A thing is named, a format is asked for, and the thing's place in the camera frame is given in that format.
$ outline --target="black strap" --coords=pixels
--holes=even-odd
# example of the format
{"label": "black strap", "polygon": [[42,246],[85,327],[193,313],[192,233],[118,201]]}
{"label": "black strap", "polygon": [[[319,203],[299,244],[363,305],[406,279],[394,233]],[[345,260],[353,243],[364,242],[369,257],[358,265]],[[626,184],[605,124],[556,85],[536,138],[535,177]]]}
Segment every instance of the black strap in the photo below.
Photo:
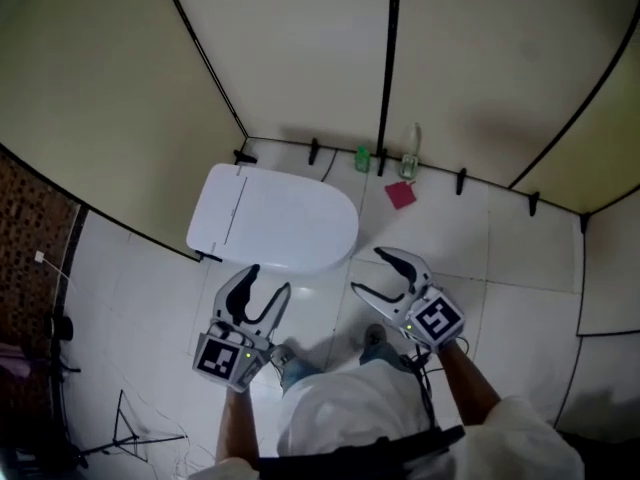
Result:
{"label": "black strap", "polygon": [[381,438],[369,446],[339,448],[333,453],[296,457],[261,458],[261,480],[390,480],[407,476],[409,462],[436,458],[464,436],[462,426],[420,432],[389,441]]}

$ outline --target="jeans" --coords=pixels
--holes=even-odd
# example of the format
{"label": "jeans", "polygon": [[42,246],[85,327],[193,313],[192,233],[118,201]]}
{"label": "jeans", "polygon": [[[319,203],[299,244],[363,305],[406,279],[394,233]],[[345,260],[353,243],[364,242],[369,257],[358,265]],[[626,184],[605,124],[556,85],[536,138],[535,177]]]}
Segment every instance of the jeans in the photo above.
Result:
{"label": "jeans", "polygon": [[[396,349],[393,345],[382,341],[375,345],[369,345],[365,347],[360,356],[360,365],[373,361],[374,359],[382,359],[386,361],[396,370],[405,373],[411,373],[411,369],[404,364]],[[296,357],[291,361],[285,363],[282,372],[282,390],[284,393],[293,386],[296,382],[309,377],[310,375],[317,375],[318,373],[324,373],[320,368],[316,368],[309,361]]]}

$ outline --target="white tile floor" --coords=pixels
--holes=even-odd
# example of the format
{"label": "white tile floor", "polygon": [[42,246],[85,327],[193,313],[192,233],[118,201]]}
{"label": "white tile floor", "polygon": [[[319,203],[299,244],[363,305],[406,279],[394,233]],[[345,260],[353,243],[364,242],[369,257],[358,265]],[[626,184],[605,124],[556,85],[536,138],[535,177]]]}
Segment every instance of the white tile floor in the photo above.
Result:
{"label": "white tile floor", "polygon": [[[250,141],[258,166],[320,179],[332,151],[307,164],[309,149]],[[340,152],[327,182],[360,210],[361,233],[350,262],[313,278],[286,279],[261,272],[249,312],[260,311],[289,280],[293,295],[275,341],[292,340],[318,366],[357,363],[366,325],[376,319],[353,295],[351,280],[393,293],[402,279],[373,252],[378,245],[421,254],[467,316],[469,354],[502,395],[528,396],[548,420],[556,418],[577,353],[575,337],[582,266],[581,236],[573,214],[473,180],[455,194],[455,176],[421,169],[417,202],[393,209],[384,186],[399,181],[389,161],[384,176],[356,172]],[[67,361],[82,368],[66,383],[72,438],[81,447],[111,439],[124,389],[132,418],[155,434],[185,432],[186,442],[149,446],[158,478],[213,462],[224,390],[191,370],[198,334],[205,332],[218,287],[238,267],[196,263],[90,214],[74,260],[66,311],[76,337],[64,346]],[[393,331],[401,350],[408,343]],[[438,366],[437,359],[429,368]],[[448,426],[458,415],[442,372],[430,375],[437,415]],[[275,453],[281,391],[273,369],[252,386],[261,451]],[[91,478],[155,478],[150,466],[126,455],[94,456]]]}

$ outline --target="small bottle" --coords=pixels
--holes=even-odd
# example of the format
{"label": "small bottle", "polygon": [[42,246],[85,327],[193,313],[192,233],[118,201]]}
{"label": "small bottle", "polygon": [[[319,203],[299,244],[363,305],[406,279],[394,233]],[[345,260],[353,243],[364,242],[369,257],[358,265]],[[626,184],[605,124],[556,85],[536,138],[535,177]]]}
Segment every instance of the small bottle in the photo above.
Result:
{"label": "small bottle", "polygon": [[414,123],[409,136],[408,152],[402,155],[400,164],[400,172],[398,173],[402,179],[412,180],[418,174],[418,152],[420,151],[420,143],[422,142],[422,129],[420,123]]}
{"label": "small bottle", "polygon": [[369,172],[369,165],[371,163],[371,155],[367,148],[364,146],[358,146],[356,153],[356,171]]}

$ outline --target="person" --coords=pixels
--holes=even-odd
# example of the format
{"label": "person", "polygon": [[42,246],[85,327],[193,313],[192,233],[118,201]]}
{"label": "person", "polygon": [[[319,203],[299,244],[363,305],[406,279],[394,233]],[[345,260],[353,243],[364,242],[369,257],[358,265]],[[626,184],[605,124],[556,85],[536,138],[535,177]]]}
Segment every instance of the person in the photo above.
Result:
{"label": "person", "polygon": [[[279,345],[272,362],[284,391],[278,455],[313,456],[344,447],[393,442],[437,426],[425,411],[416,376],[381,325],[365,332],[360,366],[323,373]],[[438,357],[465,426],[464,437],[411,478],[583,478],[578,453],[523,399],[501,399],[452,340]],[[228,390],[216,465],[193,480],[255,480],[259,452],[249,390]],[[301,471],[299,478],[305,478]]]}

